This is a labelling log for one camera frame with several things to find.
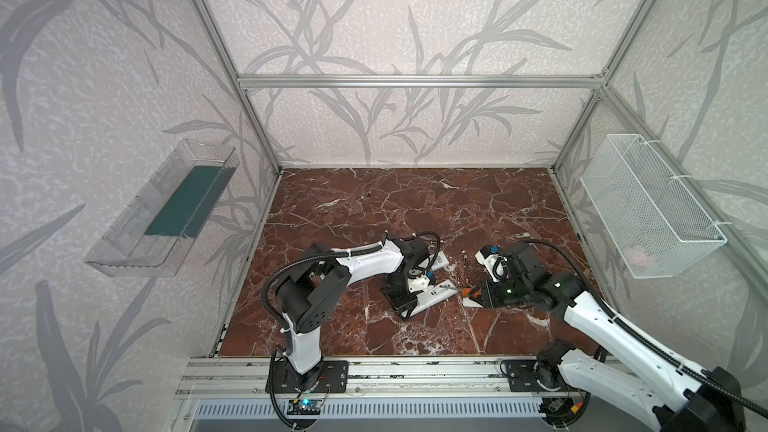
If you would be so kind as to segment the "white battery cover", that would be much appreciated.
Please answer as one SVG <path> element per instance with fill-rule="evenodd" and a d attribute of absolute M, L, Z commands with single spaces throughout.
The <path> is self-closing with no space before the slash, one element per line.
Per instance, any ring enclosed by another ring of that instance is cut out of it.
<path fill-rule="evenodd" d="M 468 307 L 468 308 L 482 308 L 481 304 L 477 303 L 476 301 L 468 297 L 463 298 L 462 303 L 465 307 Z"/>

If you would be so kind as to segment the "white remote control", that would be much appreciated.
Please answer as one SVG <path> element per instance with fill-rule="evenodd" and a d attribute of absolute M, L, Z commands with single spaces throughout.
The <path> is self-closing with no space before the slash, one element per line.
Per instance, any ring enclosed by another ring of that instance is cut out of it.
<path fill-rule="evenodd" d="M 424 290 L 416 293 L 417 305 L 411 312 L 415 316 L 430 307 L 439 304 L 458 294 L 460 289 L 450 280 L 444 280 L 435 285 L 427 285 Z"/>

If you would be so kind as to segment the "white remote with coloured buttons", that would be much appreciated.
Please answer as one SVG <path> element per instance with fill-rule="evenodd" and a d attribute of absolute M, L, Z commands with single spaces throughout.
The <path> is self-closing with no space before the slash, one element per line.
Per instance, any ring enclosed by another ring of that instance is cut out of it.
<path fill-rule="evenodd" d="M 435 255 L 435 259 L 430 267 L 431 272 L 437 272 L 438 270 L 447 267 L 449 260 L 444 252 L 439 252 Z"/>

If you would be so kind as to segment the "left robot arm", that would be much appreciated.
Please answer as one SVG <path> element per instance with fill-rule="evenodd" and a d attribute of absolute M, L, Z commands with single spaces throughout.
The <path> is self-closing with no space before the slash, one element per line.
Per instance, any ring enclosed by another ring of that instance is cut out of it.
<path fill-rule="evenodd" d="M 434 279 L 447 264 L 441 246 L 433 231 L 409 237 L 386 233 L 373 244 L 346 249 L 316 243 L 272 274 L 260 300 L 286 339 L 287 369 L 298 379 L 319 377 L 322 324 L 350 285 L 381 276 L 382 294 L 404 321 L 450 298 L 454 292 L 441 292 Z"/>

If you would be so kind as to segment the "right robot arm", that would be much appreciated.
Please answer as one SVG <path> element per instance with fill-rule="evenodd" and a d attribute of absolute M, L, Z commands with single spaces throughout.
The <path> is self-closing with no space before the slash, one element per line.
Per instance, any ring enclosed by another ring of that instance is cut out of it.
<path fill-rule="evenodd" d="M 539 352 L 533 374 L 541 388 L 596 396 L 652 431 L 743 431 L 747 411 L 767 415 L 727 370 L 686 359 L 608 306 L 562 248 L 556 251 L 571 269 L 551 273 L 539 243 L 482 247 L 475 258 L 490 277 L 463 297 L 485 309 L 538 307 L 597 343 L 592 355 L 561 339 Z"/>

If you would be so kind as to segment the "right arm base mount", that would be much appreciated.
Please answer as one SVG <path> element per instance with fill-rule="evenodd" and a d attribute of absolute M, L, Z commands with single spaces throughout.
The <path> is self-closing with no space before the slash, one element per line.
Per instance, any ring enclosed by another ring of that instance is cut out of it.
<path fill-rule="evenodd" d="M 540 365 L 535 359 L 508 359 L 500 363 L 511 392 L 576 392 L 556 366 Z"/>

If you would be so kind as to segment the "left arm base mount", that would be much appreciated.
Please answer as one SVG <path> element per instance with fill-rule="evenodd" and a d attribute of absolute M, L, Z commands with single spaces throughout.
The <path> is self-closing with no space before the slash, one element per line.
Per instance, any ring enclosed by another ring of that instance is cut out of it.
<path fill-rule="evenodd" d="M 270 364 L 266 391 L 289 393 L 344 393 L 349 375 L 348 361 L 323 360 L 308 372 L 296 372 L 285 359 Z"/>

